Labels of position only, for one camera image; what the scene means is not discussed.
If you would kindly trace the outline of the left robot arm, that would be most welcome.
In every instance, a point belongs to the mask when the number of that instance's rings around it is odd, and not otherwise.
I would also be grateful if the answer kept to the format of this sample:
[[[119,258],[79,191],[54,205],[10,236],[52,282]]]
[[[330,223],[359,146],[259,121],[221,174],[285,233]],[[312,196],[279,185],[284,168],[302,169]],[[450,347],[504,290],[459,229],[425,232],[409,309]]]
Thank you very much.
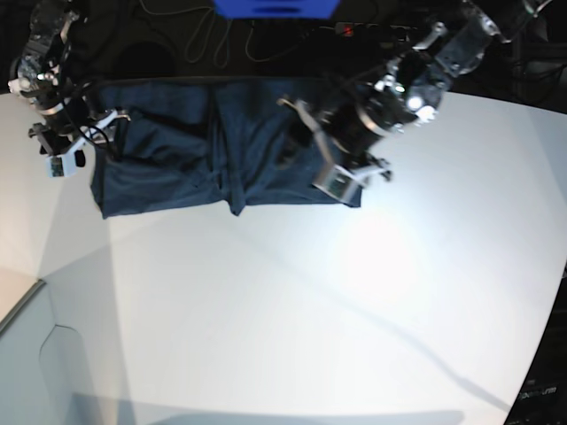
[[[313,185],[350,205],[373,176],[390,181],[392,170],[372,148],[410,124],[434,120],[443,96],[482,62],[493,40],[510,43],[541,1],[459,1],[440,14],[420,40],[399,47],[388,59],[338,84],[317,103],[282,97],[299,124],[277,160],[291,166],[300,149],[314,145],[322,167]]]

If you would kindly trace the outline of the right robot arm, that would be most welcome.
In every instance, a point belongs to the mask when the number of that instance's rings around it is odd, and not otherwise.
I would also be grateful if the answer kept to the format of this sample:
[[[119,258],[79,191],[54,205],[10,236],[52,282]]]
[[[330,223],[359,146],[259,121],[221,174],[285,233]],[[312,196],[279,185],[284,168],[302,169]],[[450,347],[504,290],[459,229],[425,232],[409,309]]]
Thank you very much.
[[[14,59],[8,80],[10,92],[43,120],[28,136],[40,144],[48,176],[69,177],[85,167],[83,148],[92,146],[111,160],[119,120],[127,111],[105,109],[95,98],[96,80],[78,81],[70,74],[71,30],[82,14],[70,1],[41,1],[32,10],[30,33]]]

